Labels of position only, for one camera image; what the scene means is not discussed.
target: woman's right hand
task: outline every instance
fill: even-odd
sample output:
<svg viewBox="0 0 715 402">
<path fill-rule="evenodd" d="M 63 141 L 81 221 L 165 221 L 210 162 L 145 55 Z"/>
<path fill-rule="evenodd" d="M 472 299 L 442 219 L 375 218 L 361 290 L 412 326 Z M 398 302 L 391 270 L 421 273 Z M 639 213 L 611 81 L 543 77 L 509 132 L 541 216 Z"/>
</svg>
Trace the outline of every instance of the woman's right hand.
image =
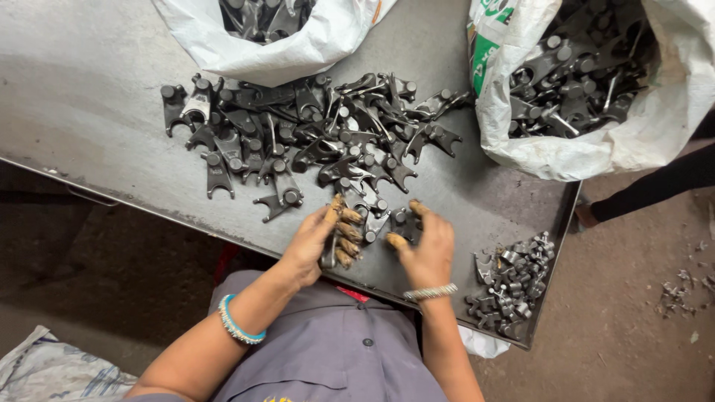
<svg viewBox="0 0 715 402">
<path fill-rule="evenodd" d="M 405 267 L 412 288 L 434 288 L 450 283 L 454 254 L 454 229 L 452 224 L 420 204 L 423 234 L 420 245 L 413 248 L 407 241 L 390 241 L 398 251 L 400 263 Z"/>
</svg>

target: concrete floor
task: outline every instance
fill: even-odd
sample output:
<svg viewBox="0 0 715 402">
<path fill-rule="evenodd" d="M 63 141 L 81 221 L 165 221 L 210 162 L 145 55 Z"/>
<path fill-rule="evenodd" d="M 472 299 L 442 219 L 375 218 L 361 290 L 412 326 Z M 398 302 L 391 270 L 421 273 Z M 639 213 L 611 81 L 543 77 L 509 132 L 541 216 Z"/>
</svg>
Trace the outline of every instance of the concrete floor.
<svg viewBox="0 0 715 402">
<path fill-rule="evenodd" d="M 583 188 L 598 200 L 642 174 Z M 7 166 L 0 188 L 61 192 Z M 697 278 L 712 271 L 696 266 L 715 260 L 711 193 L 687 192 L 569 235 L 533 350 L 473 358 L 487 400 L 715 401 L 715 307 L 695 317 L 656 312 L 661 283 L 680 284 L 679 269 Z M 222 248 L 213 237 L 130 207 L 4 205 L 0 222 L 0 356 L 42 324 L 139 375 L 206 313 Z M 696 252 L 701 240 L 713 246 Z M 706 301 L 699 286 L 692 292 L 691 304 Z"/>
</svg>

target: blue bangle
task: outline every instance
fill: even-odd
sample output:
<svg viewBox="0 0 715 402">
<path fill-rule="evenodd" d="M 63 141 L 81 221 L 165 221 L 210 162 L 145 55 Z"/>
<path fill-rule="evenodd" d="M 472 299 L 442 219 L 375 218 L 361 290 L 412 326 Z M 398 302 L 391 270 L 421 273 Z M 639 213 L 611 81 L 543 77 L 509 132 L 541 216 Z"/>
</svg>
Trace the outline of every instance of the blue bangle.
<svg viewBox="0 0 715 402">
<path fill-rule="evenodd" d="M 255 345 L 261 343 L 266 337 L 266 331 L 264 330 L 258 335 L 248 335 L 243 332 L 238 325 L 233 322 L 231 315 L 228 313 L 228 302 L 235 298 L 236 295 L 226 295 L 221 299 L 219 303 L 219 314 L 221 315 L 221 321 L 224 323 L 224 327 L 228 330 L 232 337 L 240 340 L 243 343 L 248 343 L 249 345 Z"/>
</svg>

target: black pants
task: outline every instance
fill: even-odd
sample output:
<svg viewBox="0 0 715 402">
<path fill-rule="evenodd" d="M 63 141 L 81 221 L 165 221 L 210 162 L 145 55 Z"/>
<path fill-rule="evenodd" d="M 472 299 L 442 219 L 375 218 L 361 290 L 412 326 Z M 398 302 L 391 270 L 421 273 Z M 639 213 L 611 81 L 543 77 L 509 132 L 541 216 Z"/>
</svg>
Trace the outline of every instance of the black pants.
<svg viewBox="0 0 715 402">
<path fill-rule="evenodd" d="M 693 138 L 712 137 L 715 112 L 709 112 L 693 133 Z M 609 198 L 594 202 L 591 212 L 599 222 L 605 222 L 687 190 L 709 186 L 715 186 L 715 144 L 680 157 Z"/>
</svg>

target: brown finger cot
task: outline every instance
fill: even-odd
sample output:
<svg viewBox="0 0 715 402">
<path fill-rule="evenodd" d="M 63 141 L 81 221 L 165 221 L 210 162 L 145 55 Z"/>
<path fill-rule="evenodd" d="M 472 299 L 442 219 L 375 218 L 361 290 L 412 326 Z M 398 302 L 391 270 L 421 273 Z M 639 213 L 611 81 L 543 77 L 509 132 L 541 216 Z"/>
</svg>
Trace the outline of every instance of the brown finger cot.
<svg viewBox="0 0 715 402">
<path fill-rule="evenodd" d="M 358 211 L 351 210 L 350 208 L 343 208 L 340 213 L 340 218 L 343 222 L 355 223 L 356 225 L 362 225 L 365 221 Z"/>
<path fill-rule="evenodd" d="M 352 266 L 353 259 L 342 248 L 335 248 L 335 258 L 345 268 Z"/>
<path fill-rule="evenodd" d="M 360 232 L 358 232 L 358 230 L 352 227 L 349 223 L 338 222 L 337 228 L 350 242 L 359 244 L 363 241 L 363 235 L 361 235 Z"/>
<path fill-rule="evenodd" d="M 335 194 L 330 202 L 330 209 L 325 213 L 325 218 L 323 219 L 331 223 L 336 223 L 340 219 L 340 213 L 344 207 L 345 203 L 342 199 L 342 194 Z"/>
<path fill-rule="evenodd" d="M 358 245 L 351 243 L 344 237 L 341 237 L 337 243 L 350 257 L 357 257 L 360 254 L 360 248 Z"/>
<path fill-rule="evenodd" d="M 399 250 L 405 246 L 409 247 L 409 245 L 407 244 L 407 240 L 395 232 L 389 232 L 385 236 L 385 240 L 390 243 L 390 245 L 392 245 L 396 250 Z"/>
<path fill-rule="evenodd" d="M 427 215 L 430 212 L 430 209 L 427 208 L 423 203 L 420 202 L 420 200 L 416 198 L 410 200 L 410 209 L 419 216 Z"/>
</svg>

